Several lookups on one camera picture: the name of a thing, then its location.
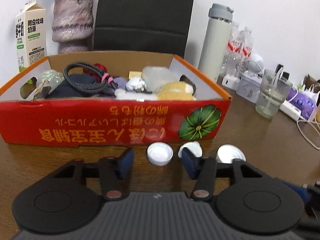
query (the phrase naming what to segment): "chair backrest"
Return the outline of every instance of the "chair backrest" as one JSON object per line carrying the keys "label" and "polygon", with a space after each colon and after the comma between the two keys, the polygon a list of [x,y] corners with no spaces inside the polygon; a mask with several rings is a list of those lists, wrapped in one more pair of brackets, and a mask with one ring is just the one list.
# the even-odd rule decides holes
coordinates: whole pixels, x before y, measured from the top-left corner
{"label": "chair backrest", "polygon": [[99,0],[94,50],[184,56],[193,0]]}

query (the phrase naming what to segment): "black rope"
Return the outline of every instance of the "black rope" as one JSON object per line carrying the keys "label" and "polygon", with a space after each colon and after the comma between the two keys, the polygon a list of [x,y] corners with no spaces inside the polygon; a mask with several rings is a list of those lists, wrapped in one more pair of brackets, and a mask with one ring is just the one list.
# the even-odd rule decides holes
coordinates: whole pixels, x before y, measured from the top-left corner
{"label": "black rope", "polygon": [[90,63],[83,62],[83,61],[77,61],[66,66],[66,68],[63,70],[63,76],[65,80],[70,84],[70,86],[72,86],[79,92],[85,93],[87,95],[96,95],[96,94],[100,94],[108,86],[107,79],[105,79],[102,83],[94,83],[94,84],[84,84],[84,83],[72,81],[68,73],[71,69],[76,67],[90,70],[101,78],[106,72],[96,67],[95,65],[92,65]]}

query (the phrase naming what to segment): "glass cup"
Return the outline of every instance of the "glass cup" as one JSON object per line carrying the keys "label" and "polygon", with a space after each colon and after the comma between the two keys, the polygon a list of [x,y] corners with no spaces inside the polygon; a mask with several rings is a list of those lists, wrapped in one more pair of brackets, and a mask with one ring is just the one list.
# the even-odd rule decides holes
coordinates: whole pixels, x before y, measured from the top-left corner
{"label": "glass cup", "polygon": [[276,73],[266,69],[263,73],[260,94],[256,103],[256,111],[262,116],[272,119],[280,105],[289,95],[292,83],[286,79],[275,80]]}

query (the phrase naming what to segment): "white charger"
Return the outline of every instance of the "white charger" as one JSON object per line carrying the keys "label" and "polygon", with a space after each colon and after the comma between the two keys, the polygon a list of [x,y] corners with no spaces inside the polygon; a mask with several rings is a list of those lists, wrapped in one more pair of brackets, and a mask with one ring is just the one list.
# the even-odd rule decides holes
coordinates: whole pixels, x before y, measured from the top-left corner
{"label": "white charger", "polygon": [[240,84],[240,78],[227,74],[222,80],[222,85],[232,90],[237,90]]}
{"label": "white charger", "polygon": [[296,108],[293,104],[285,100],[279,108],[283,113],[289,116],[291,119],[298,121],[301,116],[301,110]]}

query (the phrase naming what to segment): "milk carton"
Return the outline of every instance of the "milk carton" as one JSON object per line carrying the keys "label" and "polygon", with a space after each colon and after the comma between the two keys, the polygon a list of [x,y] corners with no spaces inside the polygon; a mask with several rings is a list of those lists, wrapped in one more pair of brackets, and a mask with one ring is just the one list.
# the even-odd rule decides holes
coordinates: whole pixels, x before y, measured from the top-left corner
{"label": "milk carton", "polygon": [[19,72],[47,56],[45,9],[32,0],[16,16],[16,46]]}

